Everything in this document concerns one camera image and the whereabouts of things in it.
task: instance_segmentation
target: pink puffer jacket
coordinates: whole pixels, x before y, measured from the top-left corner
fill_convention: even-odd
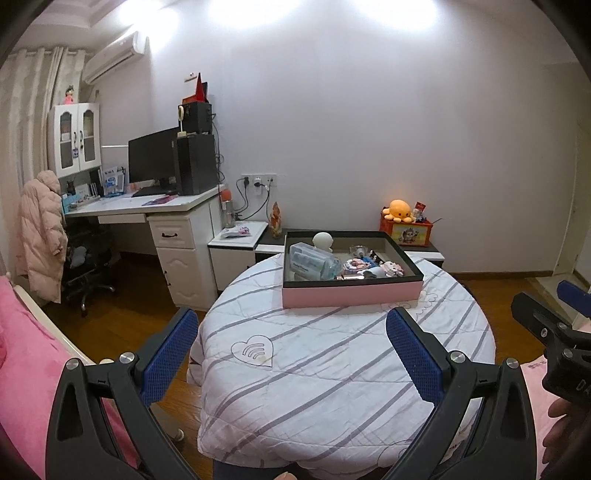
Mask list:
[[[61,301],[68,239],[61,224],[60,182],[51,170],[25,183],[18,222],[17,274],[42,299]]]

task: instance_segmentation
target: white cabinet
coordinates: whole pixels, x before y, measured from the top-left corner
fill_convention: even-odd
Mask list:
[[[174,304],[207,310],[201,298],[203,285],[199,278],[199,259],[195,250],[157,248],[156,251]]]
[[[223,291],[238,275],[256,263],[254,250],[234,250],[230,248],[209,248],[217,289]]]
[[[48,119],[50,168],[58,178],[100,167],[99,105],[57,105]]]
[[[217,197],[211,202],[218,202]],[[209,203],[188,213],[148,217],[168,290],[178,307],[205,311],[217,299],[207,248],[213,239]]]

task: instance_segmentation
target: white nightstand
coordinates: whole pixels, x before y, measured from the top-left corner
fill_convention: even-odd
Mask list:
[[[236,226],[247,226],[250,236],[239,238],[220,238],[216,235],[207,246],[212,258],[213,274],[216,277],[218,292],[225,288],[247,268],[256,263],[256,245],[267,229],[266,222],[236,222]]]

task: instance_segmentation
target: pink tray box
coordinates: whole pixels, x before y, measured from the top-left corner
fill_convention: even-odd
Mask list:
[[[404,276],[371,280],[297,280],[289,268],[290,246],[299,242],[312,245],[312,237],[316,232],[287,232],[281,289],[284,308],[348,307],[418,299],[423,288],[423,273],[385,232],[329,233],[335,240],[333,253],[341,261],[351,258],[349,247],[364,245],[375,250],[384,261],[401,265]]]

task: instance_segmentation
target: cartoon picture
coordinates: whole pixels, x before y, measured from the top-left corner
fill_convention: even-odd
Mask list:
[[[398,241],[404,244],[413,244],[417,236],[418,230],[415,230],[414,228],[407,228],[406,230],[402,231]]]

